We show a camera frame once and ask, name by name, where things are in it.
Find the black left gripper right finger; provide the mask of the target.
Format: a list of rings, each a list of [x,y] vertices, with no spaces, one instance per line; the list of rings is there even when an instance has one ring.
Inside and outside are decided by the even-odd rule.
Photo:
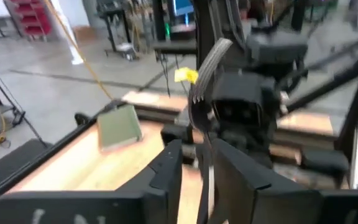
[[[311,190],[221,139],[214,180],[229,224],[358,224],[358,190]]]

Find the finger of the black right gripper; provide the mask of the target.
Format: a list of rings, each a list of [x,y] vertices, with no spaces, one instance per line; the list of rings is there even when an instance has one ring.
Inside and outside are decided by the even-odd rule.
[[[221,139],[226,141],[238,151],[246,153],[246,138],[241,134],[229,129],[221,130]]]
[[[268,132],[262,128],[248,127],[247,134],[248,155],[262,166],[273,169]]]

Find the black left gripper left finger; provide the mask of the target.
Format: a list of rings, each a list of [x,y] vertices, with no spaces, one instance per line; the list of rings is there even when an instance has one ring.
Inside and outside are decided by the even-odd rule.
[[[116,190],[4,195],[0,224],[177,224],[182,157],[174,140]]]

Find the green notebook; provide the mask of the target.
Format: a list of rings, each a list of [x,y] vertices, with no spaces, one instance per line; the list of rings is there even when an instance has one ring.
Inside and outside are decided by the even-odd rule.
[[[143,138],[133,105],[124,105],[97,118],[99,146],[102,152],[139,142]]]

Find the yellow tag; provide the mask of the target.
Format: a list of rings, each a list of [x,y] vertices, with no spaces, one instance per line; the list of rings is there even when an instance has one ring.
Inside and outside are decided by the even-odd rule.
[[[198,71],[192,70],[188,67],[182,67],[175,70],[174,81],[175,82],[189,82],[195,84],[198,79]]]

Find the black mat with striped edge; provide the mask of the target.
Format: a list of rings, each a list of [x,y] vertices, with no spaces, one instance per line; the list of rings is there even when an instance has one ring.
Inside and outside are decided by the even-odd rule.
[[[52,143],[42,144],[38,139],[31,139],[1,158],[0,183],[52,146]]]

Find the black wheeled stand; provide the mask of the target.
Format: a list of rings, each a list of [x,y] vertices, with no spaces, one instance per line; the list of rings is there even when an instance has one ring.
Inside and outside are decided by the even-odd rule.
[[[104,21],[108,31],[110,49],[105,49],[106,56],[109,53],[117,53],[129,61],[136,58],[136,51],[129,34],[129,24],[124,10],[124,0],[96,0],[97,16]],[[112,25],[122,24],[126,35],[126,42],[116,45],[112,34]]]

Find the red storage bin rack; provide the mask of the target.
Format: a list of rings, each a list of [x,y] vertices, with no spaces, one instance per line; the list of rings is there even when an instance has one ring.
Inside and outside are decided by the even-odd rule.
[[[27,40],[48,41],[52,25],[43,0],[4,0],[19,35]]]

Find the black aluminium table frame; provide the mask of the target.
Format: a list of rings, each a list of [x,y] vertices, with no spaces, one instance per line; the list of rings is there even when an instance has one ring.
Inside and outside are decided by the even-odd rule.
[[[13,186],[18,184],[21,180],[27,177],[34,170],[39,168],[41,165],[46,163],[50,158],[56,155],[58,152],[62,151],[63,148],[69,143],[73,142],[78,136],[83,134],[86,130],[88,130],[92,125],[96,123],[97,116],[87,116],[85,114],[76,113],[75,117],[81,117],[80,122],[76,129],[72,132],[68,133],[65,137],[59,140],[52,147],[48,148],[46,151],[42,152],[35,159],[32,159],[28,162],[24,167],[15,171],[10,177],[0,183],[0,195],[7,192]]]

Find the white post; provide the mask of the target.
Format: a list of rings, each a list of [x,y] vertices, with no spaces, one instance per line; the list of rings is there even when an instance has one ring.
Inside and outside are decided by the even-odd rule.
[[[71,63],[73,65],[80,65],[84,62],[84,60],[81,58],[81,56],[79,55],[79,53],[76,49],[77,44],[76,44],[73,30],[70,27],[69,20],[64,15],[63,10],[62,10],[61,5],[58,0],[50,0],[50,2],[54,8],[54,11],[57,13],[57,17],[62,22],[62,28],[63,28],[63,31],[65,32],[65,38],[68,42],[70,52],[73,57],[71,60]]]

